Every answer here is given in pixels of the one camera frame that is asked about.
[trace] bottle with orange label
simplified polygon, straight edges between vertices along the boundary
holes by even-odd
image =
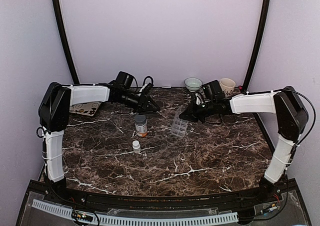
[[[145,137],[147,135],[147,118],[145,115],[137,114],[134,117],[135,130],[137,135],[140,137]]]

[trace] white wall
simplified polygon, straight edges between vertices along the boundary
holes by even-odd
[[[60,0],[81,82],[119,70],[141,83],[180,86],[196,76],[242,84],[263,0]]]
[[[0,0],[0,224],[15,225],[43,160],[38,107],[51,81],[71,83],[51,0]]]
[[[264,38],[251,91],[292,85],[314,103],[320,113],[320,3],[319,0],[271,0]],[[273,115],[262,117],[274,143],[277,122]],[[302,143],[289,168],[297,179],[313,225],[320,216],[320,124]]]

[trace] cream colored cup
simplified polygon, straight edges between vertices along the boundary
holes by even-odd
[[[236,82],[234,80],[231,80],[230,78],[222,78],[219,83],[226,97],[233,94],[236,86]]]

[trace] bowl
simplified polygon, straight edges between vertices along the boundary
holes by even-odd
[[[184,84],[189,91],[196,92],[201,88],[202,81],[195,77],[189,77],[185,79]]]

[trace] gray lid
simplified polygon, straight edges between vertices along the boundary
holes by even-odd
[[[147,121],[147,118],[145,115],[139,115],[137,114],[136,116],[134,116],[134,121],[136,124],[139,124],[139,125],[144,125]]]

